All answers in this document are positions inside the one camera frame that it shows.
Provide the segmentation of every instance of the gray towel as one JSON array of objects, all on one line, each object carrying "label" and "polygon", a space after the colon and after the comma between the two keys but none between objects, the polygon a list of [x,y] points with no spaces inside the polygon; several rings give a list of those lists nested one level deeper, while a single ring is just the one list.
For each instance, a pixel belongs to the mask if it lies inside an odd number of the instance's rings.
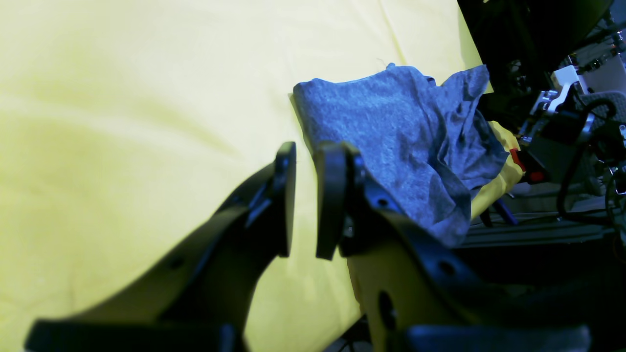
[{"label": "gray towel", "polygon": [[469,229],[472,197],[508,156],[476,111],[488,80],[479,66],[437,86],[415,67],[390,64],[357,81],[299,83],[294,99],[312,147],[354,144],[407,215],[453,247]]}]

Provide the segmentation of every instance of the red component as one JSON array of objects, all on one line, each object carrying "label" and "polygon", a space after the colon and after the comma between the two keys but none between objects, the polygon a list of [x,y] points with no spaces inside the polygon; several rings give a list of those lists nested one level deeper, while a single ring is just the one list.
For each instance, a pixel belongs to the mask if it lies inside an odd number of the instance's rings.
[{"label": "red component", "polygon": [[524,166],[524,164],[521,163],[520,157],[517,155],[517,152],[518,152],[517,148],[513,148],[509,150],[509,153],[511,153],[511,158],[513,158],[513,162],[516,163],[519,167],[521,167],[522,171],[526,172],[526,167]]},{"label": "red component", "polygon": [[542,181],[542,180],[543,180],[543,178],[544,178],[544,176],[543,176],[543,172],[539,172],[539,171],[532,172],[532,173],[530,174],[529,178],[530,178],[530,180],[531,180],[532,182],[539,182],[539,181]]}]

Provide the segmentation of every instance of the yellow tablecloth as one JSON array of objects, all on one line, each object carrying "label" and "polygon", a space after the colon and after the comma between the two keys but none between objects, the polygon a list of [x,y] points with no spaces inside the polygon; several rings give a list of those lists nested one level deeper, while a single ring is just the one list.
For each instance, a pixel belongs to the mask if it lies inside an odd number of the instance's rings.
[{"label": "yellow tablecloth", "polygon": [[288,94],[391,62],[438,82],[479,65],[456,1],[0,0],[0,351],[128,284],[287,140],[292,253],[261,278],[245,335],[256,352],[323,349],[359,305],[345,260],[315,259]]}]

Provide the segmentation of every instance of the black cable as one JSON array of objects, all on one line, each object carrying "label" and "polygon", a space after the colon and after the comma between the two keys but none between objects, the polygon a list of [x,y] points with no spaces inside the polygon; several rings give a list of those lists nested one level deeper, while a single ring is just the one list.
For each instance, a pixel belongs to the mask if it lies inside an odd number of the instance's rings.
[{"label": "black cable", "polygon": [[615,214],[613,214],[613,209],[608,206],[608,195],[609,190],[611,189],[611,185],[615,183],[615,175],[611,176],[607,183],[607,191],[604,193],[604,207],[607,210],[608,218],[611,220],[611,223],[615,224]]},{"label": "black cable", "polygon": [[583,110],[580,112],[580,114],[583,117],[585,117],[589,115],[591,112],[593,112],[593,109],[596,109],[600,106],[606,106],[608,108],[607,116],[596,115],[605,121],[611,120],[617,114],[617,108],[615,107],[615,104],[611,100],[606,99],[606,98],[596,99],[592,101],[591,103],[584,105]]},{"label": "black cable", "polygon": [[579,213],[569,213],[565,210],[565,197],[567,196],[567,192],[570,188],[570,182],[572,178],[574,178],[574,174],[576,173],[576,169],[578,168],[578,164],[585,154],[585,150],[587,149],[587,144],[582,144],[576,150],[574,154],[574,158],[570,163],[570,166],[567,168],[567,172],[565,173],[565,178],[561,183],[561,189],[558,191],[557,196],[557,210],[561,217],[565,220],[583,222],[586,224],[592,225],[601,225],[601,226],[613,226],[613,223],[610,219],[601,218],[601,217],[592,217],[585,216]]}]

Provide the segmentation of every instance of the white component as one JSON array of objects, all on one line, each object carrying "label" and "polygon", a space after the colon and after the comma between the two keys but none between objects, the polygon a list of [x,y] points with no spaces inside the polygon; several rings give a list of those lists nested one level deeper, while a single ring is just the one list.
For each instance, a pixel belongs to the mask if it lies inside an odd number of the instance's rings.
[{"label": "white component", "polygon": [[579,81],[578,73],[576,73],[576,69],[573,65],[554,71],[550,78],[557,88],[563,88],[567,83],[571,86]]},{"label": "white component", "polygon": [[565,103],[565,99],[567,99],[567,93],[570,92],[570,87],[572,84],[579,81],[578,73],[576,73],[576,69],[573,65],[566,66],[564,68],[560,68],[556,70],[551,75],[552,83],[556,86],[558,92],[555,92],[553,96],[551,96],[552,101],[548,105],[546,111],[549,114],[554,114],[557,110],[557,107],[563,103]]}]

